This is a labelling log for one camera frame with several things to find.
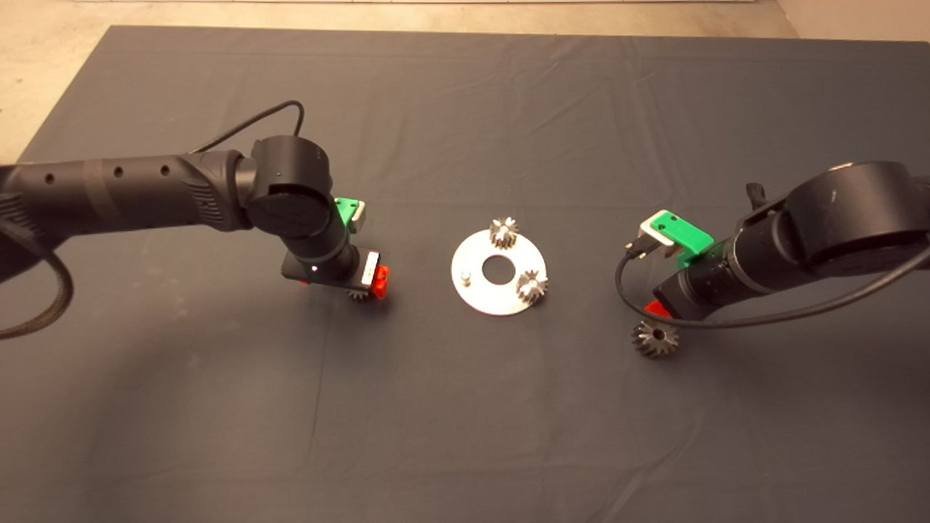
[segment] gear teeth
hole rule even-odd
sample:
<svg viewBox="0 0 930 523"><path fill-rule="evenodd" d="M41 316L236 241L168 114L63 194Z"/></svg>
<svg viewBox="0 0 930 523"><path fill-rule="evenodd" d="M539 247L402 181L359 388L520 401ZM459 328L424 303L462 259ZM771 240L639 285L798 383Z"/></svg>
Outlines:
<svg viewBox="0 0 930 523"><path fill-rule="evenodd" d="M346 294L349 295L349 298L352 298L353 302L367 302L371 300L371 292L368 290L355 290L349 289L346 290Z"/></svg>
<svg viewBox="0 0 930 523"><path fill-rule="evenodd" d="M507 218L495 218L491 221L491 243L497 248L511 248L517 241L517 233L520 228L517 222L510 216Z"/></svg>
<svg viewBox="0 0 930 523"><path fill-rule="evenodd" d="M668 357L678 350L678 330L658 322L641 321L633 329L632 337L636 352L649 359Z"/></svg>
<svg viewBox="0 0 930 523"><path fill-rule="evenodd" d="M549 290L549 280L539 277L539 271L526 271L517 279L517 296L530 305L539 301Z"/></svg>

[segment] dark gray fabric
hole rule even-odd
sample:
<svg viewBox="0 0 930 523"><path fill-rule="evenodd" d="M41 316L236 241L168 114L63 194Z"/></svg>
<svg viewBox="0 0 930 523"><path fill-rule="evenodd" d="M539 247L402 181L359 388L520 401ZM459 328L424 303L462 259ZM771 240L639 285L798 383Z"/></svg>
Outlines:
<svg viewBox="0 0 930 523"><path fill-rule="evenodd" d="M747 181L930 172L927 44L113 28L23 159L180 152L287 98L336 193L368 202L357 242L383 250L390 298L285 281L259 232L68 242L72 309L0 346L0 520L927 519L927 275L686 332L664 362L632 351L613 289L659 208L723 237ZM497 318L448 264L505 214L551 295ZM631 287L645 301L672 270L640 262ZM5 285L2 317L52 289L46 269Z"/></svg>

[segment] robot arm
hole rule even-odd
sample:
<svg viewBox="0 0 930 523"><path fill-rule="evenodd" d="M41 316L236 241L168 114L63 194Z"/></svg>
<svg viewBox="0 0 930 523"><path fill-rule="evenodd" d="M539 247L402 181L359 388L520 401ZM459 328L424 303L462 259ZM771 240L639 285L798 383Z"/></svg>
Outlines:
<svg viewBox="0 0 930 523"><path fill-rule="evenodd" d="M0 220L49 249L77 235L203 224L279 236L291 279L367 292L365 270L379 267L375 250L349 241L359 217L330 193L326 153L299 137L257 141L248 158L224 151L0 169ZM5 236L0 252L0 281L38 261Z"/></svg>
<svg viewBox="0 0 930 523"><path fill-rule="evenodd" d="M764 202L761 187L751 184L748 190L754 211L739 221L736 233L653 290L658 309L669 313L667 324L725 329L819 314L863 298L910 270L928 267L930 181L912 178L901 164L838 166L772 202ZM648 236L628 246L617 275L627 304L631 301L620 280L623 266L657 247ZM886 275L821 305L746 320L701 321L727 305L822 278L880 272Z"/></svg>

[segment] center hole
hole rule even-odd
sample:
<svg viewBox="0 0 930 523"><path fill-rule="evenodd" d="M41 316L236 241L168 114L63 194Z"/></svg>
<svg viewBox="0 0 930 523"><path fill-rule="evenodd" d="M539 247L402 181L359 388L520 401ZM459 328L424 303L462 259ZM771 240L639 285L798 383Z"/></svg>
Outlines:
<svg viewBox="0 0 930 523"><path fill-rule="evenodd" d="M516 269L513 268L513 262L503 256L492 256L485 260L481 272L485 274L487 281L495 285L504 285L511 283Z"/></svg>

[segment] circular metal plate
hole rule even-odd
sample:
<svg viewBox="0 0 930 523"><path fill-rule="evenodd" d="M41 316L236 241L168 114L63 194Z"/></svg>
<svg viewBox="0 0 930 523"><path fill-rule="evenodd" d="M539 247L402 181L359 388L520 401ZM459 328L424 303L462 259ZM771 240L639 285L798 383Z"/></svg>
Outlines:
<svg viewBox="0 0 930 523"><path fill-rule="evenodd" d="M497 285L485 278L485 261L494 256L502 256L513 263L513 280ZM513 247L497 248L486 229L478 231L465 238L452 257L452 284L458 295L487 315L515 315L529 308L530 303L517 296L517 279L526 271L538 271L540 279L547 277L542 254L522 235L517 235Z"/></svg>

